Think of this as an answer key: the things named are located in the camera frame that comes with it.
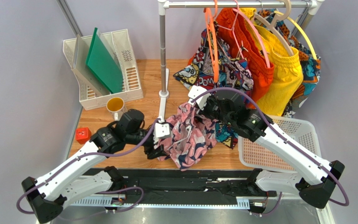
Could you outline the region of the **pink shark print shorts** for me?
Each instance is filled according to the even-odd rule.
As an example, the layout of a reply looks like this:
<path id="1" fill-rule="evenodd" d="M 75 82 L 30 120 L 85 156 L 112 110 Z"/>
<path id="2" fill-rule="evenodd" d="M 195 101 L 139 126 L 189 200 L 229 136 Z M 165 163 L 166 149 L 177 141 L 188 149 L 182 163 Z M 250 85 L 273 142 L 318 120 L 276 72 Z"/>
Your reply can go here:
<path id="1" fill-rule="evenodd" d="M 158 146 L 164 147 L 163 154 L 157 157 L 159 161 L 171 159 L 181 171 L 186 171 L 216 145 L 216 121 L 198 111 L 190 103 L 183 103 L 177 114 L 166 120 L 171 135 L 158 141 Z"/>

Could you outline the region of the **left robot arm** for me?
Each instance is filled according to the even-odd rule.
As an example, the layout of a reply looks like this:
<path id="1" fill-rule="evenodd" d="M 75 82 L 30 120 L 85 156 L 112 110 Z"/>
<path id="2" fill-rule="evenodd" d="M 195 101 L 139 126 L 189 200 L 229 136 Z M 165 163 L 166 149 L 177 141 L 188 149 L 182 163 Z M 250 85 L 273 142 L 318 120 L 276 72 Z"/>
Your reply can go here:
<path id="1" fill-rule="evenodd" d="M 119 120 L 99 128 L 80 150 L 52 171 L 24 179 L 24 194 L 17 201 L 17 209 L 34 214 L 39 223 L 46 224 L 78 200 L 110 189 L 118 191 L 123 178 L 115 167 L 106 167 L 86 179 L 79 177 L 107 158 L 131 153 L 122 151 L 126 145 L 134 145 L 133 151 L 141 146 L 154 150 L 158 140 L 171 134 L 169 123 L 162 117 L 149 129 L 143 128 L 144 119 L 141 111 L 130 109 Z"/>

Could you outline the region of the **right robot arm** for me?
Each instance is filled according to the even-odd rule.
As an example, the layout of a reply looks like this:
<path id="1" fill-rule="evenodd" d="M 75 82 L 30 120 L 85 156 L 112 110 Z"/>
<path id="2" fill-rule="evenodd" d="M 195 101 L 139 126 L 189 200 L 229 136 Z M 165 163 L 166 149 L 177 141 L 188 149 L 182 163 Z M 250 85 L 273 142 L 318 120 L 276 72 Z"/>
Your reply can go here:
<path id="1" fill-rule="evenodd" d="M 349 205 L 348 195 L 339 181 L 344 164 L 325 160 L 289 137 L 247 94 L 220 87 L 201 88 L 188 96 L 202 115 L 229 125 L 240 137 L 275 153 L 295 169 L 292 174 L 257 171 L 253 181 L 259 189 L 299 195 L 320 209 L 328 202 Z"/>

